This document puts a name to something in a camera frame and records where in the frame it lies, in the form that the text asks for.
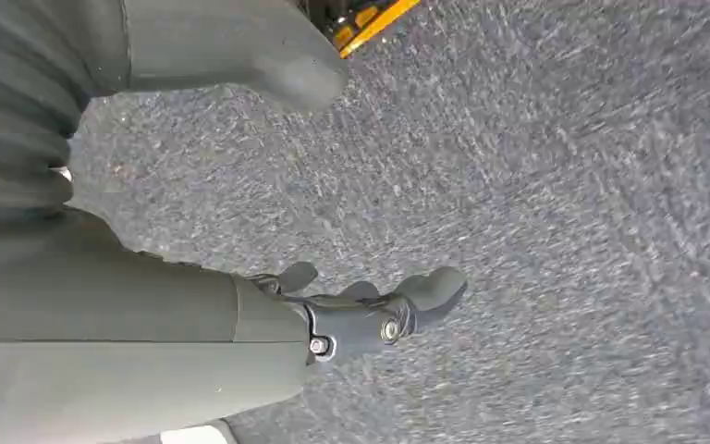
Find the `yellow edge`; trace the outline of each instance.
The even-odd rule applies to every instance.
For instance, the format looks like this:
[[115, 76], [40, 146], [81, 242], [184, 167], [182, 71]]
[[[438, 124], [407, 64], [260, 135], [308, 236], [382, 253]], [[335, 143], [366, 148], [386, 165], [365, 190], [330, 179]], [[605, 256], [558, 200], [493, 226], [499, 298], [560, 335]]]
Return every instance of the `yellow edge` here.
[[396, 21], [420, 2], [421, 0], [398, 0], [395, 4], [383, 11], [382, 14], [377, 16], [377, 18], [372, 20], [371, 23], [366, 25], [351, 42], [341, 48], [341, 51], [339, 51], [341, 58], [345, 58], [355, 52], [362, 44], [371, 40], [375, 35], [380, 33], [380, 31], [387, 28], [389, 24]]

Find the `white object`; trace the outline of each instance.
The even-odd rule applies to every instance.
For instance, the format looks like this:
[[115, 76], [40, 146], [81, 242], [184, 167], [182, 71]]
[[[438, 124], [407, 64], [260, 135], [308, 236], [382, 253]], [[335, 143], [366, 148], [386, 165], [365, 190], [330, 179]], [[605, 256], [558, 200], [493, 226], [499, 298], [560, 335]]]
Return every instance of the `white object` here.
[[162, 444], [238, 444], [224, 421], [216, 421], [206, 425], [168, 430], [159, 438]]

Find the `yellow object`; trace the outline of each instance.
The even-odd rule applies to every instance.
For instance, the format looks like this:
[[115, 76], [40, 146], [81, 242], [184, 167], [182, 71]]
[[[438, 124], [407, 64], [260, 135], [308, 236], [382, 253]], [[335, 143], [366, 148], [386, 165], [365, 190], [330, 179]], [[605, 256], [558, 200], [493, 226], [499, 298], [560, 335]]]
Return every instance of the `yellow object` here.
[[347, 42], [352, 40], [352, 37], [354, 36], [355, 30], [353, 30], [350, 25], [344, 25], [336, 32], [336, 35], [333, 36], [333, 46], [335, 46], [337, 50], [341, 51]]
[[[358, 32], [358, 34], [355, 35], [354, 38], [351, 38], [351, 40], [349, 40], [347, 43], [343, 44], [340, 47], [338, 46], [337, 42], [339, 41], [338, 36], [343, 31], [343, 29], [338, 31], [335, 36], [334, 45], [338, 49], [341, 58], [345, 58], [352, 54], [356, 49], [360, 48], [362, 44], [371, 40], [375, 35], [380, 33], [380, 31], [387, 28], [388, 25], [396, 21], [399, 17], [403, 16], [407, 11], [418, 5], [420, 2], [421, 0], [397, 0], [396, 3], [386, 8], [376, 18], [371, 15], [368, 19], [366, 19], [366, 17], [368, 17], [368, 14], [364, 15], [363, 21], [366, 23], [366, 26], [364, 28], [361, 28], [361, 31]], [[355, 21], [356, 23], [358, 23], [358, 26], [362, 26], [360, 24], [361, 14], [367, 13], [372, 8], [376, 9], [375, 6], [371, 6], [366, 9], [363, 9], [363, 11], [358, 13], [355, 18]]]
[[369, 6], [355, 16], [355, 24], [358, 25], [358, 28], [362, 28], [366, 26], [368, 22], [372, 21], [377, 14], [379, 14], [377, 6]]

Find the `screw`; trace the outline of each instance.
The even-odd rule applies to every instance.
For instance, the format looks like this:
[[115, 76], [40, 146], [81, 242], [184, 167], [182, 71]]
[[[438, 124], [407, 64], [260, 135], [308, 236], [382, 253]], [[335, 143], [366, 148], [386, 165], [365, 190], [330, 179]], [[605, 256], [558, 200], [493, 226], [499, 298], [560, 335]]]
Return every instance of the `screw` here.
[[398, 340], [399, 327], [396, 319], [388, 319], [382, 324], [382, 332], [380, 336], [387, 342], [395, 342]]
[[328, 353], [328, 349], [330, 349], [328, 338], [312, 338], [309, 342], [309, 350], [318, 356]]

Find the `gray fabric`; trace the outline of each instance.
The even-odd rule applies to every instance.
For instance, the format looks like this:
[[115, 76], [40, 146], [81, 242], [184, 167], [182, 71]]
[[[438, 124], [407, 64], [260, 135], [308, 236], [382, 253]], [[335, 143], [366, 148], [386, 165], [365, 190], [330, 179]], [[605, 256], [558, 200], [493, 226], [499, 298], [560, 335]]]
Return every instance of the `gray fabric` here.
[[124, 241], [387, 290], [445, 328], [319, 370], [251, 443], [710, 442], [710, 1], [426, 0], [314, 117], [240, 88], [96, 103], [78, 204]]

